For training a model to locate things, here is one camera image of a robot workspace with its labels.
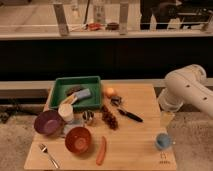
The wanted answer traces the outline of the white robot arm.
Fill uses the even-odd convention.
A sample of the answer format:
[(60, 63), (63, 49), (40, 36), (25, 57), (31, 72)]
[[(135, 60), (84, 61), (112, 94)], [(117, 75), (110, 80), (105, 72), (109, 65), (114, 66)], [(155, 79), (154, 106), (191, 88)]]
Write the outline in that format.
[(204, 85), (206, 79), (205, 69), (197, 64), (173, 70), (165, 76), (165, 88), (157, 98), (162, 109), (160, 116), (162, 127), (169, 125), (174, 113), (185, 102), (213, 118), (213, 90)]

